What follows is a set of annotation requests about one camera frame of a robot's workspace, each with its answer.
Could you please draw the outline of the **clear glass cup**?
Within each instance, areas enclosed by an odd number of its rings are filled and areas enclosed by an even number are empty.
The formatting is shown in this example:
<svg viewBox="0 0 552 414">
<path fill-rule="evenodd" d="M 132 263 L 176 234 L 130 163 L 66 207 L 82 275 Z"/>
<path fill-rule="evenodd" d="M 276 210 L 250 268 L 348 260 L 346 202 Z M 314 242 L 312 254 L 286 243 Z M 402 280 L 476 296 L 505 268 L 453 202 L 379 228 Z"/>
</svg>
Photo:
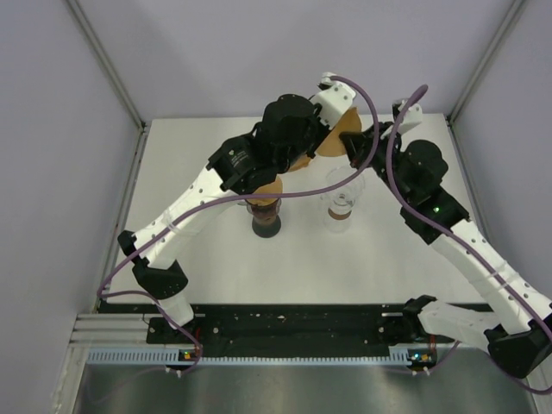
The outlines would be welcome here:
<svg viewBox="0 0 552 414">
<path fill-rule="evenodd" d="M 326 175 L 326 185 L 332 186 L 350 178 L 355 170 L 349 166 L 337 167 Z M 345 185 L 325 192 L 321 199 L 328 210 L 338 216 L 346 216 L 352 212 L 355 203 L 365 188 L 365 181 L 362 175 L 350 180 Z"/>
</svg>

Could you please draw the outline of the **brown paper coffee filter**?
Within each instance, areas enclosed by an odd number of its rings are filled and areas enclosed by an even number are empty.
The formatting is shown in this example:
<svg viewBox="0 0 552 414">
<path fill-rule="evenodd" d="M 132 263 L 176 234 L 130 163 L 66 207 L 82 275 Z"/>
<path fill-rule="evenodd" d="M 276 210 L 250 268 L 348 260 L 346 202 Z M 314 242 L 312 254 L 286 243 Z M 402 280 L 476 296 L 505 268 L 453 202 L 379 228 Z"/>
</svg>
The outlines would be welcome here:
<svg viewBox="0 0 552 414">
<path fill-rule="evenodd" d="M 256 206 L 267 206 L 279 199 L 283 193 L 283 183 L 280 177 L 277 177 L 272 183 L 263 185 L 254 191 L 255 198 L 250 198 L 248 202 Z"/>
</svg>

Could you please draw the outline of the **clear plastic coffee dripper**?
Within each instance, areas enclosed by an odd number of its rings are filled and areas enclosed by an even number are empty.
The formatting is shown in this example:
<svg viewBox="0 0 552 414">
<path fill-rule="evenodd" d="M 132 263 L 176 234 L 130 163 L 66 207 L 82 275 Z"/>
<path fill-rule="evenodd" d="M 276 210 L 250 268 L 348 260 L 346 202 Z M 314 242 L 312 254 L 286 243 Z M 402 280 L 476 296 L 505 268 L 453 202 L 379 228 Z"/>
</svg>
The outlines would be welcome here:
<svg viewBox="0 0 552 414">
<path fill-rule="evenodd" d="M 276 216 L 281 205 L 280 198 L 255 198 L 241 200 L 238 205 L 246 207 L 254 216 Z"/>
</svg>

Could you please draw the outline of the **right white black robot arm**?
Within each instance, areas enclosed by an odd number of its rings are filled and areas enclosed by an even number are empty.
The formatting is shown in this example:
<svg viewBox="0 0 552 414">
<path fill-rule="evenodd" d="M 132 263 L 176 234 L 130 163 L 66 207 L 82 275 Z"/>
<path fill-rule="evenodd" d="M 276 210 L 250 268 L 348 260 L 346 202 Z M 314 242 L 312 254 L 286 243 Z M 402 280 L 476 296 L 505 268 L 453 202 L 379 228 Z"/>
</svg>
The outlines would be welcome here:
<svg viewBox="0 0 552 414">
<path fill-rule="evenodd" d="M 551 354 L 551 300 L 535 291 L 479 232 L 467 210 L 445 189 L 449 166 L 439 147 L 415 140 L 374 138 L 372 129 L 342 133 L 350 165 L 368 161 L 377 176 L 405 201 L 405 225 L 447 259 L 490 306 L 478 312 L 423 295 L 408 300 L 400 317 L 384 323 L 389 343 L 445 336 L 488 354 L 504 372 L 524 379 Z"/>
</svg>

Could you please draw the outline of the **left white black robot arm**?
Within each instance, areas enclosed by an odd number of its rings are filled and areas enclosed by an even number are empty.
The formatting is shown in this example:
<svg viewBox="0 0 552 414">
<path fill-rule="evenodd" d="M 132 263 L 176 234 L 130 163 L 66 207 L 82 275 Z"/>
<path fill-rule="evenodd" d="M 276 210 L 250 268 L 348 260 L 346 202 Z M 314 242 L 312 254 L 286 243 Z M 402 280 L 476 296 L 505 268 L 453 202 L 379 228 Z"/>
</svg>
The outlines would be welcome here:
<svg viewBox="0 0 552 414">
<path fill-rule="evenodd" d="M 169 316 L 165 329 L 175 341 L 190 340 L 196 329 L 179 251 L 242 195 L 270 185 L 302 156 L 314 154 L 329 131 L 322 111 L 316 97 L 279 97 L 251 131 L 224 141 L 188 189 L 156 219 L 118 236 L 136 282 Z"/>
</svg>

